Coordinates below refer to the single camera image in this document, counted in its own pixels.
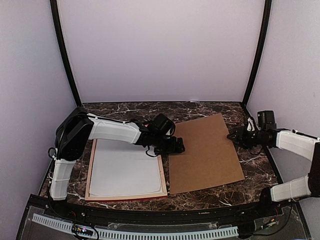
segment wooden frame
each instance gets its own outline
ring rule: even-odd
[[[131,195],[131,196],[90,196],[90,184],[92,178],[92,168],[94,165],[95,153],[96,153],[97,140],[93,140],[90,163],[88,169],[88,176],[86,179],[86,188],[85,188],[85,197],[86,201],[124,201],[124,200],[138,200],[138,199],[150,199],[150,198],[160,198],[168,196],[164,167],[162,164],[161,155],[157,157],[159,170],[160,170],[160,179],[161,179],[161,189],[162,192],[150,193],[150,194],[141,194],[141,195]]]

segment brown cardboard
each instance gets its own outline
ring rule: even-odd
[[[170,194],[244,180],[235,147],[221,114],[176,124],[185,152],[169,156]]]

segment black vertical post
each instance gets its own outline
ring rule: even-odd
[[[271,12],[271,3],[272,3],[272,0],[265,0],[265,3],[264,3],[264,10],[263,10],[263,17],[262,17],[258,45],[256,47],[249,81],[246,86],[245,94],[242,100],[242,103],[244,104],[244,106],[247,106],[248,104],[248,101],[256,80],[256,76],[257,76],[257,72],[258,72],[258,68],[259,68],[259,64],[260,64],[262,52],[264,49],[266,36],[267,36],[267,29],[268,29],[268,23],[269,23],[270,12]]]
[[[80,96],[79,96],[79,93],[77,90],[74,76],[72,74],[71,66],[69,63],[66,44],[65,44],[63,33],[62,33],[62,28],[61,28],[61,23],[60,23],[60,18],[59,18],[57,0],[50,0],[50,4],[51,4],[51,12],[52,12],[53,24],[54,24],[54,28],[55,28],[55,34],[56,34],[56,38],[58,41],[65,73],[68,78],[68,82],[69,82],[69,85],[70,85],[70,88],[71,88],[71,91],[73,94],[74,101],[75,101],[76,105],[78,107],[80,107],[82,105],[82,103],[81,103],[81,99],[80,99]]]

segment marble surface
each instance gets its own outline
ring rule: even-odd
[[[246,115],[236,102],[130,102],[130,103],[86,103],[85,109],[101,117],[116,120],[147,121],[164,113],[175,123],[221,113],[229,130],[243,125]],[[261,190],[277,184],[276,176],[264,152],[252,155],[248,150],[235,147],[245,180],[218,187],[169,195],[168,198],[116,202],[85,201],[86,183],[92,141],[89,141],[79,161],[75,164],[68,186],[69,203],[118,210],[135,211],[184,211],[219,208],[257,202]],[[162,158],[165,180],[170,192],[169,161]],[[40,195],[45,197],[48,179]]]

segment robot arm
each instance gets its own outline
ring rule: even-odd
[[[279,148],[302,156],[312,162],[307,176],[290,182],[265,188],[260,201],[276,203],[305,197],[320,196],[320,138],[296,130],[278,129],[273,111],[258,112],[258,126],[250,117],[245,126],[239,127],[227,137],[242,148],[257,145]]]
[[[153,120],[139,122],[119,121],[87,113],[77,107],[56,131],[55,160],[50,186],[53,200],[64,200],[71,172],[76,160],[85,150],[88,140],[105,139],[127,142],[143,147],[154,147],[154,154],[180,154],[185,151],[182,138],[173,136],[175,124],[165,115],[159,114]]]

